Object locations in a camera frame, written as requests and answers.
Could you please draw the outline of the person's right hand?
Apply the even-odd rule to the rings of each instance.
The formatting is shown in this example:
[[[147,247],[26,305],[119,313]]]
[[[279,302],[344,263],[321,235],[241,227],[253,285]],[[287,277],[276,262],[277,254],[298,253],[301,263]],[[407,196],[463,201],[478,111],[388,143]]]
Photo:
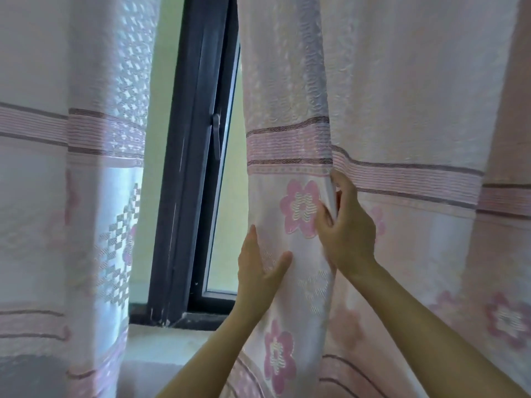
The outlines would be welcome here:
[[[357,197],[357,189],[342,172],[332,169],[330,178],[339,187],[335,236],[329,247],[323,247],[328,262],[349,281],[374,272],[376,227]]]

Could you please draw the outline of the person's left hand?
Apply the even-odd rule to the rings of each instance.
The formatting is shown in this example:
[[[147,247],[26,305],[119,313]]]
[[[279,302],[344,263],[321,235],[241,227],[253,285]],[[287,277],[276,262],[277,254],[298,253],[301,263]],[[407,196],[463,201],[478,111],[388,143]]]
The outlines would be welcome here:
[[[259,321],[267,312],[281,284],[269,284],[266,271],[256,226],[251,225],[238,257],[237,314]]]

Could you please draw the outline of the pink floral curtain panel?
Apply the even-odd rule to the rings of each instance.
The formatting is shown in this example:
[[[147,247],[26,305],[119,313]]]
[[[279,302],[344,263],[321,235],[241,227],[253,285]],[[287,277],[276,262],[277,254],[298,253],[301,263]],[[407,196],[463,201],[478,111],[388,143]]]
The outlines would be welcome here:
[[[237,0],[249,224],[294,254],[220,398],[428,398],[326,263],[332,167],[375,257],[531,395],[531,0]]]

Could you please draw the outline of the person's right forearm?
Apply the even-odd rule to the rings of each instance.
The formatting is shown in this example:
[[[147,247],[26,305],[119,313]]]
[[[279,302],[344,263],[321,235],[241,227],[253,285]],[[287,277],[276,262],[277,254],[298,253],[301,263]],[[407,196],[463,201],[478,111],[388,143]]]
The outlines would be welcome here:
[[[338,269],[379,317],[429,398],[531,398],[375,260]]]

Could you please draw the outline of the person's left forearm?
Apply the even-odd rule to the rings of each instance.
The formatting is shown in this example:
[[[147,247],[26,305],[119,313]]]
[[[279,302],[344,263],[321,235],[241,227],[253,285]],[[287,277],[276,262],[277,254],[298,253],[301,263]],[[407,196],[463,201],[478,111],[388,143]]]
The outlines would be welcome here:
[[[250,334],[269,306],[236,302],[228,317],[156,398],[219,398]]]

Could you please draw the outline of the pink checkered curtain panel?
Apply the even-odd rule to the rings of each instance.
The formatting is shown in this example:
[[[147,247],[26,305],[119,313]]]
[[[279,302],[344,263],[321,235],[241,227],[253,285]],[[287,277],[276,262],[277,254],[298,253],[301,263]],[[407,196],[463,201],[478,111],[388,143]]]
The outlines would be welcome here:
[[[161,0],[0,0],[0,398],[117,398]]]

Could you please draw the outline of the dark grey window frame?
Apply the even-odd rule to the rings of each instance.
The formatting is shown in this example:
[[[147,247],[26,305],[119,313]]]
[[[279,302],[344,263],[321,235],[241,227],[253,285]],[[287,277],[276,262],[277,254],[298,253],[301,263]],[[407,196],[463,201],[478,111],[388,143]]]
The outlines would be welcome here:
[[[207,281],[239,56],[237,0],[184,0],[145,325],[214,331],[234,306]]]

